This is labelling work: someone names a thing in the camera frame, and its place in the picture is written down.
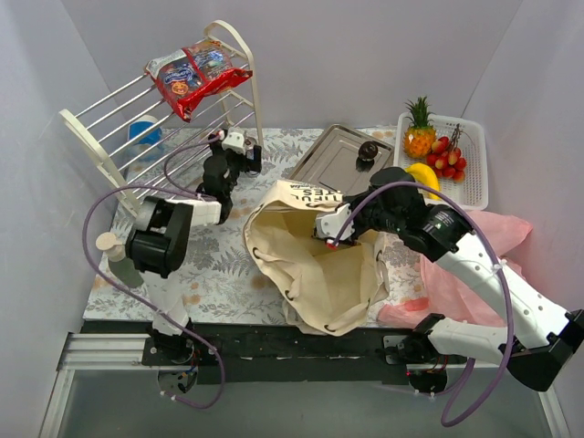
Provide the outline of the cream metal shoe rack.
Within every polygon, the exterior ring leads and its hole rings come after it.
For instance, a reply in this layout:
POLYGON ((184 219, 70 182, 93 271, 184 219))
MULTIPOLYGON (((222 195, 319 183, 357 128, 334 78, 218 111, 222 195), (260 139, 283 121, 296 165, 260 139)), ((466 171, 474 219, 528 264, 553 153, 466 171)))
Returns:
POLYGON ((212 22, 197 43, 211 41, 223 48, 236 68, 246 68, 253 76, 237 87, 204 98, 193 111, 189 122, 173 113, 152 79, 144 71, 134 80, 118 88, 78 114, 63 109, 64 124, 81 142, 85 152, 105 178, 120 207, 137 216, 148 196, 191 197, 203 178, 203 162, 212 154, 210 145, 222 141, 229 130, 240 130, 262 147, 262 127, 252 133, 243 130, 234 119, 241 115, 261 120, 255 61, 237 30, 222 20, 212 22), (158 122, 142 134, 127 139, 128 126, 136 119, 151 115, 158 122), (145 152, 133 159, 125 155, 129 146, 150 131, 162 129, 162 138, 149 149, 163 145, 163 155, 154 162, 139 161, 145 152))

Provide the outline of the pink plastic grocery bag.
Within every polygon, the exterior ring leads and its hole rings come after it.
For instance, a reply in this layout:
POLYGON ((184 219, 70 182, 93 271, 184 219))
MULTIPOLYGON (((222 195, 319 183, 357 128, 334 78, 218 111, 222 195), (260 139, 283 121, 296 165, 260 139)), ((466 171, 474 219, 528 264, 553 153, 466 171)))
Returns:
MULTIPOLYGON (((519 246, 532 231, 531 223, 513 215, 472 211, 498 256, 519 246)), ((412 329, 430 313, 491 327, 501 317, 454 275, 407 248, 396 235, 381 235, 381 261, 389 296, 375 308, 376 321, 391 328, 412 329)))

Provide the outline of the red snack bag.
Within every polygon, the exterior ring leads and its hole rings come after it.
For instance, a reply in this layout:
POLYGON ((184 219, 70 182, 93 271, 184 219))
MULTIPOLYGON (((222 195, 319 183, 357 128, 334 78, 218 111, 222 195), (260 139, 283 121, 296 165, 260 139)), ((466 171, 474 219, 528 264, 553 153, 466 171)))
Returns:
POLYGON ((204 98, 237 87, 253 76, 250 69, 236 68, 227 52, 211 41, 152 59, 144 72, 173 113, 186 122, 204 98))

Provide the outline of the dark purple toy plum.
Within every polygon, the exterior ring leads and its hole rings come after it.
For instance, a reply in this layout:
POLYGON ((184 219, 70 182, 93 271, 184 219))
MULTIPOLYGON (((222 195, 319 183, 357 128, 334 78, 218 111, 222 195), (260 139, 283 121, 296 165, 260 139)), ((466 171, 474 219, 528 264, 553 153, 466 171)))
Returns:
POLYGON ((365 141, 359 147, 358 159, 363 162, 373 162, 378 152, 378 144, 375 141, 365 141))

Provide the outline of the blue energy drink can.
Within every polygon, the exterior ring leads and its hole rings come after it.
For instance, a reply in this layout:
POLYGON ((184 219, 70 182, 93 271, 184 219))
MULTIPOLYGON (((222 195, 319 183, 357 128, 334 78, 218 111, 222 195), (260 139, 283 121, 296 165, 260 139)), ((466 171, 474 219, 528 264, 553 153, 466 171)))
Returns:
POLYGON ((255 159, 255 141, 251 138, 246 138, 245 142, 245 157, 250 160, 253 161, 255 159))

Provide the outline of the beige canvas tote bag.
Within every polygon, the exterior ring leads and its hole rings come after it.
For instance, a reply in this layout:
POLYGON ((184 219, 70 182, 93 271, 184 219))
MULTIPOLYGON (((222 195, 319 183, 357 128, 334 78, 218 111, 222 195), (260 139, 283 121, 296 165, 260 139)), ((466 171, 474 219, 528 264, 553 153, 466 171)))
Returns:
POLYGON ((246 249, 284 298, 285 320, 305 334, 340 337, 364 325, 387 298, 376 231, 332 250, 313 235, 318 214, 335 211, 341 193, 278 180, 244 225, 246 249))

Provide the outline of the red toy fruit with stem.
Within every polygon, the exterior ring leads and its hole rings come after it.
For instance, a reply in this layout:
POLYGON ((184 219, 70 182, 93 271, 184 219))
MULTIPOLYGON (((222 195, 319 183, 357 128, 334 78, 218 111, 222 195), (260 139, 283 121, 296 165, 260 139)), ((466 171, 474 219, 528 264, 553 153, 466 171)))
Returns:
POLYGON ((431 151, 426 156, 426 164, 438 178, 453 180, 456 183, 464 181, 467 160, 458 146, 463 133, 461 125, 457 123, 450 136, 442 136, 432 144, 431 151))

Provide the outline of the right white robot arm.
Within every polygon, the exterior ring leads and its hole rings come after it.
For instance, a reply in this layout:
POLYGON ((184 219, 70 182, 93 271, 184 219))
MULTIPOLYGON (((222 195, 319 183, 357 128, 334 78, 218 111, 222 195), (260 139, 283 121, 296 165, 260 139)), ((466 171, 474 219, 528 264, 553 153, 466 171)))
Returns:
POLYGON ((409 363, 461 356, 500 363, 534 391, 548 390, 583 341, 582 310, 548 300, 500 259, 485 233, 456 202, 425 202, 426 186, 399 167, 373 174, 367 191, 344 197, 343 224, 332 245, 353 243, 369 230, 397 235, 406 247, 452 274, 505 322, 502 328, 425 317, 391 355, 409 363))

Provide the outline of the toy pineapple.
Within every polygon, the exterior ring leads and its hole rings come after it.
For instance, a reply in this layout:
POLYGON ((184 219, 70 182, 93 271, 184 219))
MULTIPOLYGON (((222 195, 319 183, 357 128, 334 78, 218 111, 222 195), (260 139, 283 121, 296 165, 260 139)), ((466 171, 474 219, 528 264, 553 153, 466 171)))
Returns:
POLYGON ((432 113, 426 96, 406 102, 410 122, 403 135, 403 150, 412 159, 423 159, 431 151, 436 141, 436 130, 430 122, 432 113))

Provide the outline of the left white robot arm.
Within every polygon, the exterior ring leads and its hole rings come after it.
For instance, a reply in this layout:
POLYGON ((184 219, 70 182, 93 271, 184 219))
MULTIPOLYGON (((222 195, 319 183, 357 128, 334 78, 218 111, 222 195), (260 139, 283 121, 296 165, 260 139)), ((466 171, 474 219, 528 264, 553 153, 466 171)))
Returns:
MULTIPOLYGON (((191 228, 223 224, 231 213, 232 191, 243 173, 260 173, 262 148, 245 140, 235 150, 228 140, 211 144, 212 154, 203 162, 203 178, 187 200, 164 200, 148 196, 125 244, 126 256, 143 274, 167 279, 182 265, 191 228)), ((150 302, 157 308, 148 334, 154 347, 171 363, 183 365, 194 353, 193 341, 183 333, 192 326, 182 295, 154 290, 150 302)))

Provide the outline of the toy banana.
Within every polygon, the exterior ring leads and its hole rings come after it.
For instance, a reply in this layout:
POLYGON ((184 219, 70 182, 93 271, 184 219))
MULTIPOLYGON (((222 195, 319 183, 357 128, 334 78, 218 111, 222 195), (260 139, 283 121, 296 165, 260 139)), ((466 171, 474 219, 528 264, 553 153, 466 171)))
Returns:
POLYGON ((417 183, 421 183, 427 187, 430 187, 437 192, 441 191, 438 177, 430 166, 424 163, 416 162, 404 170, 410 174, 417 183))

